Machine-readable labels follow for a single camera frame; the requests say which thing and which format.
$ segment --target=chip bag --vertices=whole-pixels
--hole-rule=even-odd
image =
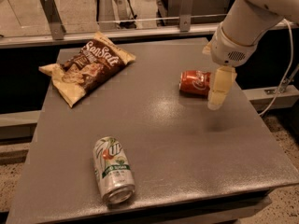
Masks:
[[[117,47],[97,32],[79,52],[67,62],[39,67],[51,77],[53,85],[70,107],[135,60],[135,55]]]

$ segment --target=gray table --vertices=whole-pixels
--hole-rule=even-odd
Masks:
[[[178,91],[182,71],[216,67],[201,53],[205,44],[120,45],[136,62],[73,109],[50,87],[7,223],[191,220],[209,206],[242,208],[244,200],[261,203],[268,190],[298,184],[298,171],[236,84],[219,111]],[[63,50],[59,60],[74,52]],[[113,208],[102,204],[93,173],[93,145],[108,135],[124,146],[136,183],[135,196]]]

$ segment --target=white cable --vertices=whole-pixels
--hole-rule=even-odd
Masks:
[[[285,78],[286,78],[286,76],[288,75],[289,70],[290,70],[290,68],[291,68],[291,66],[292,66],[292,60],[293,60],[292,28],[291,28],[291,26],[290,26],[290,23],[289,23],[287,20],[284,19],[283,22],[285,22],[285,23],[287,24],[288,28],[289,28],[290,43],[291,43],[291,59],[290,59],[289,66],[288,66],[286,72],[284,73],[283,78],[280,80],[280,83],[279,83],[279,85],[278,85],[278,87],[277,87],[277,89],[276,89],[275,96],[273,97],[273,99],[272,99],[272,101],[270,102],[270,104],[268,105],[268,107],[267,107],[263,112],[259,113],[260,116],[264,115],[264,113],[268,111],[268,109],[272,106],[272,104],[273,104],[273,103],[276,101],[276,99],[278,98],[278,96],[279,96],[279,91],[280,91],[280,88],[281,88],[281,86],[282,86],[282,84],[283,84],[283,81],[285,80]]]

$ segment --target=silver can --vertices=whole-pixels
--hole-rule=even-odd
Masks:
[[[114,137],[104,137],[98,140],[93,149],[93,163],[104,203],[121,203],[133,195],[135,181],[118,140]]]

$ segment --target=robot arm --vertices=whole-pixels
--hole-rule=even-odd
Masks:
[[[262,36],[284,18],[299,21],[299,0],[235,0],[211,40],[211,56],[221,67],[212,76],[208,107],[219,109]]]

